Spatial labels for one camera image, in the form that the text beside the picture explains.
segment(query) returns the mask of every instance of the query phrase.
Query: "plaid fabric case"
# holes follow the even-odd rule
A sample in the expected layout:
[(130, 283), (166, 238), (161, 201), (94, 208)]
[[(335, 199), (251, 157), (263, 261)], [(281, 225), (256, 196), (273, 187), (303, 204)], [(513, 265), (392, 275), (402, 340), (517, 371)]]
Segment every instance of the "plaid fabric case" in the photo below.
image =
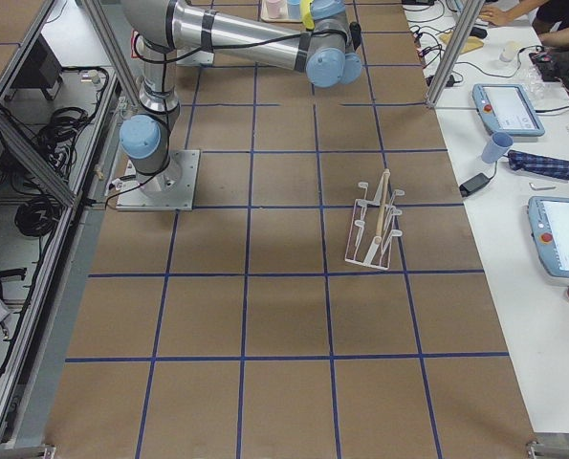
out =
[(569, 161), (532, 155), (521, 151), (510, 150), (507, 155), (512, 170), (526, 170), (534, 174), (547, 175), (555, 179), (569, 180)]

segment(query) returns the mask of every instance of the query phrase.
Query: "blue joint cap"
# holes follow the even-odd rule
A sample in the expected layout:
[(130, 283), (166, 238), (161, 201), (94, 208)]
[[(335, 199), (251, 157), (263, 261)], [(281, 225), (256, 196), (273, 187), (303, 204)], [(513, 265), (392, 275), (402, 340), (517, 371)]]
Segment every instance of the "blue joint cap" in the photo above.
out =
[(314, 0), (310, 6), (314, 20), (335, 16), (345, 11), (343, 0)]
[(341, 76), (341, 84), (348, 84), (361, 76), (362, 63), (361, 58), (356, 53), (348, 53), (345, 55), (345, 65), (343, 66), (343, 75)]
[(120, 127), (120, 144), (134, 160), (148, 158), (160, 142), (159, 124), (147, 115), (135, 115)]
[(345, 55), (337, 48), (324, 48), (307, 61), (305, 73), (318, 88), (328, 88), (339, 83), (343, 75)]

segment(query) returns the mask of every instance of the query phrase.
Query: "wooden handle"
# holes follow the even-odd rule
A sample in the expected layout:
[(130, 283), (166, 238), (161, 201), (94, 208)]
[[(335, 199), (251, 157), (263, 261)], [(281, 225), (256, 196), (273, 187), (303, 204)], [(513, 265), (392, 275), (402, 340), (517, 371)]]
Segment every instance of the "wooden handle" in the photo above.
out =
[(376, 236), (382, 237), (383, 231), (383, 213), (386, 208), (386, 199), (388, 197), (388, 179), (390, 179), (390, 170), (385, 169), (382, 174), (382, 199), (380, 200), (380, 212), (378, 213), (378, 225), (376, 226)]

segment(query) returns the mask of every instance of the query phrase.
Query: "white table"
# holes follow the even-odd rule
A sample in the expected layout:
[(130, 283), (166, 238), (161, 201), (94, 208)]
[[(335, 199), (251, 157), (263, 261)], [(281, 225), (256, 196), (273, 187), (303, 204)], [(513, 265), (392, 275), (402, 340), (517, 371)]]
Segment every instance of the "white table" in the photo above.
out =
[[(438, 10), (431, 10), (408, 12), (407, 18), (434, 17)], [(447, 11), (445, 17), (428, 25), (442, 30), (453, 25), (453, 18)], [(422, 41), (423, 45), (434, 43), (429, 37)], [(521, 46), (538, 44), (529, 22), (516, 21), (508, 27), (489, 28), (485, 46), (459, 60), (473, 62), (489, 73), (510, 75), (515, 65), (498, 61), (508, 41)], [(480, 159), (488, 133), (475, 113), (471, 87), (478, 82), (523, 82), (531, 64), (527, 52), (521, 59), (518, 76), (510, 79), (484, 76), (468, 65), (454, 67), (464, 82), (444, 90), (436, 113), (459, 184), (479, 172), (491, 175), (493, 168)], [(434, 71), (431, 66), (426, 75)], [(569, 104), (564, 90), (554, 83), (545, 87), (541, 98), (531, 96), (536, 109)], [(515, 139), (514, 149), (569, 160), (569, 110), (542, 116), (541, 121), (546, 134), (529, 141)], [(569, 183), (513, 172), (506, 160), (501, 161), (494, 180), (467, 198), (465, 209), (533, 428), (535, 432), (569, 433), (569, 301), (565, 297), (569, 279), (553, 278), (543, 270), (525, 208), (534, 195), (569, 197)], [(533, 191), (529, 182), (557, 188)]]

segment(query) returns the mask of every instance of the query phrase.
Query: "person's arm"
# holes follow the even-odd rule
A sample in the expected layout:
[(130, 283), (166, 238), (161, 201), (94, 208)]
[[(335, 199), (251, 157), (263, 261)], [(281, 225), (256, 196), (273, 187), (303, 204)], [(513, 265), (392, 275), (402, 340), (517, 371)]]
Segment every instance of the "person's arm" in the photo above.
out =
[(523, 0), (513, 8), (503, 11), (494, 5), (488, 5), (482, 8), (479, 18), (483, 21), (490, 22), (495, 26), (505, 26), (514, 21), (518, 17), (539, 8), (541, 5), (548, 3), (550, 0)]
[(543, 46), (552, 48), (569, 48), (569, 27), (561, 31), (542, 33), (539, 40)]

